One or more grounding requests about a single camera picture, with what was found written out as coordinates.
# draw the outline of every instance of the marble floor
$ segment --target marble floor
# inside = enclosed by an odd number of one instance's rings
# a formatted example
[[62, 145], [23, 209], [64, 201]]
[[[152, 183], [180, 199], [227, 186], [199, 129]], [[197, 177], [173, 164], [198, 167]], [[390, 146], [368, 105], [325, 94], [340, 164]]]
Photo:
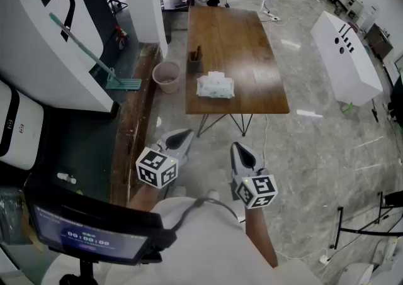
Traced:
[[[310, 34], [323, 11], [334, 11], [334, 6], [326, 0], [228, 0], [228, 3], [232, 8], [257, 11], [262, 21], [268, 19], [262, 8], [280, 16], [280, 22], [262, 24], [274, 51], [290, 114], [253, 116], [246, 137], [241, 137], [231, 118], [222, 119], [194, 139], [188, 163], [181, 168], [176, 183], [186, 186], [188, 195], [193, 197], [214, 188], [223, 202], [238, 208], [243, 215], [242, 204], [233, 202], [229, 187], [229, 149], [235, 141], [249, 145], [262, 156], [264, 149], [267, 168], [274, 174], [280, 193], [264, 209], [275, 249], [288, 257], [314, 253], [303, 261], [324, 284], [335, 284], [346, 265], [369, 262], [380, 240], [360, 237], [323, 269], [318, 259], [326, 253], [322, 248], [328, 249], [334, 241], [337, 207], [345, 207], [347, 226], [361, 227], [376, 216], [379, 191], [391, 192], [403, 186], [396, 142], [400, 145], [402, 137], [397, 125], [387, 120], [382, 107], [382, 103], [389, 101], [391, 86], [380, 63], [371, 56], [384, 91], [375, 98], [379, 123], [372, 115], [371, 103], [342, 113], [343, 105], [334, 98], [324, 63]], [[187, 13], [174, 14], [172, 42], [166, 57], [181, 67], [180, 87], [172, 95], [157, 91], [148, 143], [173, 129], [197, 130], [202, 118], [184, 112], [187, 17]], [[323, 118], [300, 116], [298, 109], [314, 111]], [[161, 120], [158, 127], [157, 118]], [[209, 117], [208, 123], [216, 118]], [[401, 216], [399, 210], [394, 213], [398, 214], [372, 230], [388, 230]], [[355, 237], [342, 234], [339, 248]], [[280, 254], [278, 258], [280, 263], [287, 260]]]

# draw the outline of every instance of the cable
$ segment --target cable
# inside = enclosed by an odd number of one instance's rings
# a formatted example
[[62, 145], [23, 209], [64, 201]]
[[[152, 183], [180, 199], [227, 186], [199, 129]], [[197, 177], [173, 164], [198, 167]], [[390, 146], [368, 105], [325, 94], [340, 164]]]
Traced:
[[173, 232], [177, 232], [178, 229], [181, 228], [181, 226], [182, 226], [184, 220], [186, 219], [186, 217], [188, 216], [188, 214], [190, 213], [190, 211], [193, 211], [194, 209], [201, 207], [204, 202], [209, 202], [209, 203], [217, 204], [217, 205], [219, 205], [219, 206], [224, 207], [225, 209], [227, 209], [228, 211], [230, 211], [230, 212], [234, 215], [234, 217], [235, 217], [236, 220], [238, 220], [237, 215], [236, 215], [236, 214], [234, 213], [234, 211], [233, 211], [230, 207], [228, 207], [226, 204], [223, 204], [222, 202], [217, 201], [217, 200], [212, 199], [212, 198], [200, 198], [200, 199], [196, 199], [195, 202], [193, 202], [192, 205], [191, 205], [188, 209], [186, 209], [186, 210], [183, 212], [181, 219], [179, 219], [179, 221], [176, 223], [176, 225], [174, 225], [174, 226], [172, 227], [171, 230], [172, 230]]
[[[271, 4], [274, 6], [274, 10], [277, 11], [277, 9], [276, 9], [275, 5], [273, 4], [273, 2], [271, 2]], [[270, 9], [266, 6], [266, 0], [263, 0], [263, 6], [266, 8], [267, 12], [269, 13]], [[260, 22], [278, 22], [278, 21], [269, 19], [269, 20], [260, 20]]]
[[327, 266], [329, 266], [329, 264], [328, 264], [328, 265], [325, 265], [325, 266], [323, 266], [321, 269], [319, 269], [319, 270], [316, 272], [315, 277], [317, 277], [317, 275], [319, 274], [319, 272], [320, 272], [320, 271], [323, 271], [323, 269], [325, 269]]
[[269, 118], [267, 117], [266, 114], [266, 128], [264, 129], [264, 145], [263, 145], [263, 163], [264, 163], [264, 167], [267, 167], [266, 165], [266, 144], [267, 144], [267, 127], [269, 127]]
[[327, 249], [326, 249], [325, 247], [323, 247], [323, 248], [321, 248], [321, 249], [318, 249], [318, 250], [316, 250], [315, 252], [312, 252], [312, 253], [310, 253], [310, 254], [308, 254], [308, 255], [305, 255], [305, 256], [303, 256], [303, 257], [288, 257], [288, 256], [284, 255], [283, 253], [278, 252], [277, 250], [275, 250], [275, 252], [276, 252], [277, 254], [280, 254], [281, 256], [287, 258], [287, 259], [304, 259], [304, 258], [306, 258], [306, 257], [308, 257], [308, 256], [312, 256], [312, 255], [316, 254], [317, 252], [320, 252], [321, 250], [325, 250], [325, 251], [326, 251], [326, 256], [327, 256]]
[[[276, 5], [274, 4], [273, 0], [270, 0], [270, 3], [271, 3], [271, 5], [273, 5], [274, 10], [277, 12], [278, 17], [281, 19], [280, 12], [279, 12], [278, 8], [276, 7]], [[266, 6], [266, 0], [263, 1], [263, 6], [270, 12], [270, 9]], [[300, 6], [298, 13], [295, 16], [289, 17], [289, 19], [286, 20], [284, 22], [284, 24], [279, 25], [278, 21], [271, 21], [271, 20], [261, 20], [261, 22], [273, 22], [273, 24], [275, 26], [285, 26], [291, 19], [298, 19], [298, 15], [300, 14], [302, 8], [303, 8], [303, 6]]]
[[350, 241], [347, 245], [341, 247], [337, 252], [335, 252], [333, 255], [330, 256], [330, 258], [327, 260], [328, 262], [334, 257], [334, 255], [336, 255], [337, 253], [339, 253], [340, 251], [342, 251], [344, 248], [348, 247], [349, 245], [351, 245], [353, 242], [355, 242], [357, 239], [359, 239], [362, 235], [357, 236], [356, 238], [354, 238], [352, 241]]

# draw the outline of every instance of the white pillar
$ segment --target white pillar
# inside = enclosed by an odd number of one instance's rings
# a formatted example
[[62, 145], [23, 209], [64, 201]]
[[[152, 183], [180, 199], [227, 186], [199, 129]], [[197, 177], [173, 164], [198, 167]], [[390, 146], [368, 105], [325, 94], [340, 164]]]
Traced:
[[140, 42], [159, 43], [163, 57], [168, 51], [160, 0], [126, 0]]
[[41, 0], [2, 0], [0, 38], [0, 76], [22, 93], [56, 108], [111, 111]]

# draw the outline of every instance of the white machine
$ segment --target white machine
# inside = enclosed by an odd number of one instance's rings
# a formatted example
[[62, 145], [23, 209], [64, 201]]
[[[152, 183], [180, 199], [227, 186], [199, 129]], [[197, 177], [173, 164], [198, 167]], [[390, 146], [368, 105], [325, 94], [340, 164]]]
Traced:
[[372, 270], [372, 264], [350, 264], [341, 274], [338, 285], [367, 285], [370, 281]]
[[324, 11], [311, 34], [337, 101], [362, 106], [382, 93], [377, 71], [349, 24]]
[[43, 108], [0, 81], [0, 161], [30, 170], [37, 158]]
[[370, 31], [376, 18], [380, 15], [380, 8], [376, 4], [365, 7], [357, 20], [357, 26], [364, 32]]

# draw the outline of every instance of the tripod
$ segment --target tripod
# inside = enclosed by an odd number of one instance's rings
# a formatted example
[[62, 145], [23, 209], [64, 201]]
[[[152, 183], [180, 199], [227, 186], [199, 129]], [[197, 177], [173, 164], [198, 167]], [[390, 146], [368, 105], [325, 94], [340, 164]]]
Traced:
[[93, 263], [80, 259], [80, 276], [67, 274], [59, 281], [59, 285], [98, 285], [94, 279]]

